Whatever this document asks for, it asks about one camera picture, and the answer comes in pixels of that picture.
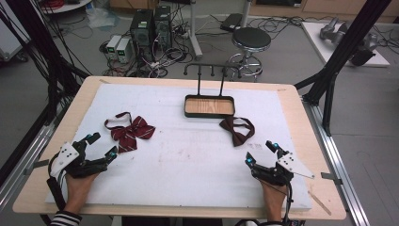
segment aluminum profile rail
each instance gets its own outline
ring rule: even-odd
[[[309,106],[309,109],[314,117],[315,126],[317,127],[317,130],[320,133],[320,138],[323,141],[330,166],[334,170],[336,177],[338,179],[341,179],[343,182],[343,184],[338,185],[338,187],[342,191],[354,223],[359,226],[369,226],[369,220],[364,213],[363,207],[361,206],[355,188],[350,181],[349,175],[343,164],[340,153],[338,152],[337,146],[335,145],[332,137],[329,137],[325,129],[323,128],[323,113],[321,112],[319,106],[309,105],[308,103],[303,104]]]
[[[54,131],[56,130],[55,122],[41,127],[40,131],[33,139],[28,150],[24,153],[14,170],[8,176],[2,187],[0,187],[0,213],[7,205],[9,199],[19,188],[24,177],[33,169],[33,164],[38,160],[42,151],[47,146]]]

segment white power supply box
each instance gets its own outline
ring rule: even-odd
[[[122,38],[122,36],[115,35],[112,37],[112,39],[106,45],[106,51],[108,52],[107,55],[108,55],[109,59],[118,59],[117,47],[118,47],[118,44],[120,43],[121,38]]]
[[[120,63],[128,63],[132,57],[133,50],[129,38],[120,39],[120,44],[117,48],[118,59]]]

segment human hand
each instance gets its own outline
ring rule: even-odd
[[[76,215],[79,214],[80,209],[85,205],[88,199],[91,184],[99,174],[100,173],[96,173],[85,178],[73,178],[67,173],[68,201],[64,208],[65,211]]]
[[[267,221],[281,221],[281,208],[287,194],[287,186],[272,186],[265,181],[260,182]]]

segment stool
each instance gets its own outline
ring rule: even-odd
[[[236,54],[230,57],[228,63],[239,68],[241,75],[257,76],[262,73],[262,62],[253,53],[265,51],[270,46],[270,36],[261,29],[254,27],[244,27],[232,33],[232,43],[244,51],[243,54]]]

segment wooden desk edge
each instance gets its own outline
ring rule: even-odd
[[[72,140],[74,134],[84,118],[91,102],[101,84],[131,84],[150,86],[172,86],[172,87],[193,87],[197,86],[195,80],[178,79],[148,79],[148,78],[123,78],[123,77],[102,77],[91,76],[87,78],[76,95],[63,121],[59,124],[55,134],[49,142],[40,160],[49,159],[58,152],[59,147],[66,140]],[[202,81],[201,85],[206,88],[219,88],[220,82]],[[343,219],[346,217],[343,204],[338,191],[332,181],[320,177],[320,172],[328,172],[325,159],[311,128],[305,109],[300,102],[298,93],[292,85],[281,84],[253,84],[240,82],[226,82],[225,89],[267,89],[275,90],[280,97],[281,106],[284,111],[287,123],[290,125],[290,133],[293,137],[295,149],[301,160],[316,175],[314,180],[306,179],[312,209],[309,211],[291,211],[290,218],[304,219]],[[35,169],[26,182],[23,190],[13,205],[18,213],[45,213],[52,214],[56,211],[53,203],[44,203],[49,189],[46,183],[36,183],[37,178],[48,178],[47,168]],[[198,207],[145,207],[124,205],[89,205],[82,210],[82,214],[101,215],[141,215],[141,216],[171,216],[171,217],[220,217],[224,218],[265,218],[264,210],[259,208],[198,208]]]

